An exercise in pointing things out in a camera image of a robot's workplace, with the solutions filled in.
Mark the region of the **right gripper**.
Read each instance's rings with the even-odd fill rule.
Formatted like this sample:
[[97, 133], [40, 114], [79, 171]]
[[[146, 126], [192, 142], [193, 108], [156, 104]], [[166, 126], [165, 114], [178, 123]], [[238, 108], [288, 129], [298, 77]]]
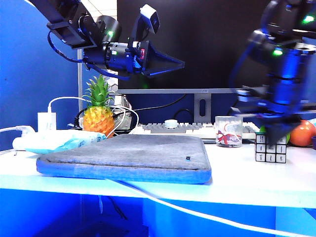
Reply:
[[280, 138], [300, 125], [300, 98], [290, 99], [288, 103], [256, 98], [254, 105], [256, 117], [262, 120], [269, 145], [275, 145]]

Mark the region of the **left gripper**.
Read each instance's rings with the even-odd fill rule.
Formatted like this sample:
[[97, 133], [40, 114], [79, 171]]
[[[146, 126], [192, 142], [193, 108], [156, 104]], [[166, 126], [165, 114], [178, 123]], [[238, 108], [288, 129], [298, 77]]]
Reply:
[[125, 49], [126, 70], [131, 74], [154, 77], [185, 67], [185, 62], [157, 51], [150, 41], [130, 40]]

